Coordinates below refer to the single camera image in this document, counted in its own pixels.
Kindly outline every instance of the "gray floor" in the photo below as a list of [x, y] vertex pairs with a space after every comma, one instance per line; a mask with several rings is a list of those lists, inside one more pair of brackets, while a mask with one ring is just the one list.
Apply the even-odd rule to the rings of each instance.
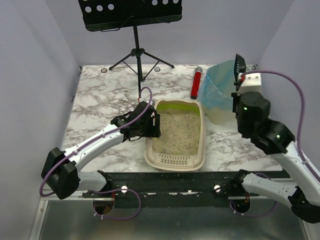
[[[255, 200], [251, 214], [272, 207], [268, 199]], [[124, 217], [135, 209], [114, 209]], [[101, 220], [92, 201], [51, 201], [41, 240], [306, 240], [302, 222], [280, 205], [267, 217], [246, 218], [229, 208], [144, 208], [129, 221]]]

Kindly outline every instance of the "white marble tabletop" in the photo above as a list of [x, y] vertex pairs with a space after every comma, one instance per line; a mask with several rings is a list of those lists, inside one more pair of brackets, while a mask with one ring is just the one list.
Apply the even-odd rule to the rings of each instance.
[[[142, 66], [144, 75], [153, 65]], [[200, 65], [204, 71], [209, 65]], [[143, 86], [151, 88], [155, 100], [190, 99], [196, 65], [176, 65], [174, 69], [159, 64]], [[142, 93], [142, 99], [149, 96]], [[118, 115], [132, 111], [138, 104], [137, 75], [125, 65], [112, 71], [107, 65], [84, 66], [74, 100], [64, 149], [72, 147], [103, 129]], [[145, 140], [126, 141], [92, 160], [83, 170], [87, 172], [161, 172], [147, 164], [144, 158]], [[281, 171], [282, 167], [237, 132], [236, 119], [222, 125], [206, 118], [206, 154], [199, 171]]]

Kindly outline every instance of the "music stand tripod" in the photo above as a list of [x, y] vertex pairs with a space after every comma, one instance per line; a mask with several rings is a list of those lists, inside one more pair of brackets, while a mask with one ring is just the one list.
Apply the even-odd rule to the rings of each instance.
[[[133, 33], [134, 33], [134, 43], [135, 43], [135, 48], [133, 48], [131, 50], [131, 52], [125, 56], [123, 59], [121, 59], [120, 61], [118, 61], [116, 64], [114, 64], [113, 66], [109, 67], [109, 70], [112, 70], [113, 68], [115, 68], [116, 66], [118, 66], [120, 63], [124, 63], [125, 65], [127, 65], [132, 71], [134, 71], [137, 75], [138, 75], [138, 89], [139, 92], [141, 90], [141, 82], [144, 82], [147, 78], [147, 76], [152, 72], [152, 70], [158, 65], [158, 63], [164, 63], [168, 66], [170, 66], [171, 68], [174, 68], [175, 66], [156, 57], [151, 55], [150, 53], [146, 52], [144, 48], [140, 48], [139, 46], [139, 37], [138, 37], [138, 28], [137, 26], [133, 26]], [[141, 64], [141, 55], [145, 54], [147, 56], [149, 56], [150, 58], [153, 58], [155, 60], [157, 60], [156, 64], [151, 68], [151, 70], [145, 75], [143, 76], [143, 72], [142, 72], [142, 64]], [[128, 59], [129, 57], [136, 57], [136, 64], [137, 64], [137, 72], [130, 67], [125, 60]]]
[[[141, 82], [146, 79], [158, 63], [164, 63], [171, 68], [175, 67], [140, 48], [137, 26], [180, 21], [182, 0], [78, 0], [78, 2], [85, 28], [90, 32], [111, 32], [133, 27], [135, 48], [109, 69], [112, 70], [120, 63], [126, 64], [138, 75], [139, 92]], [[157, 60], [144, 77], [141, 65], [142, 54]], [[136, 57], [137, 72], [125, 62], [129, 57]]]

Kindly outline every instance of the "sand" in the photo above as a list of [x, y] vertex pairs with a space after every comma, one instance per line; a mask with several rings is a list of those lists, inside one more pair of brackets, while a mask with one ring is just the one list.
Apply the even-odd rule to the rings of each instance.
[[170, 155], [196, 155], [200, 140], [200, 116], [193, 111], [163, 109], [160, 114], [159, 138], [152, 139], [156, 152]]

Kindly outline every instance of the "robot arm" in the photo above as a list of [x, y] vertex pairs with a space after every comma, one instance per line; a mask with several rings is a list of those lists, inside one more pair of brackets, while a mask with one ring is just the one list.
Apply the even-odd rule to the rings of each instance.
[[243, 76], [235, 71], [235, 75], [237, 92], [232, 94], [233, 112], [239, 133], [274, 158], [296, 185], [270, 181], [245, 170], [238, 172], [232, 184], [288, 206], [302, 220], [320, 222], [320, 183], [315, 176], [320, 176], [320, 172], [305, 155], [302, 159], [290, 130], [269, 118], [271, 103], [260, 93], [261, 74]]
[[142, 101], [133, 112], [115, 117], [104, 129], [84, 142], [65, 151], [57, 147], [52, 149], [41, 177], [47, 178], [46, 183], [59, 199], [65, 199], [75, 191], [100, 191], [107, 187], [103, 172], [83, 172], [81, 170], [85, 165], [126, 140], [134, 141], [132, 138], [135, 137], [158, 138], [160, 135], [160, 115], [153, 106]]

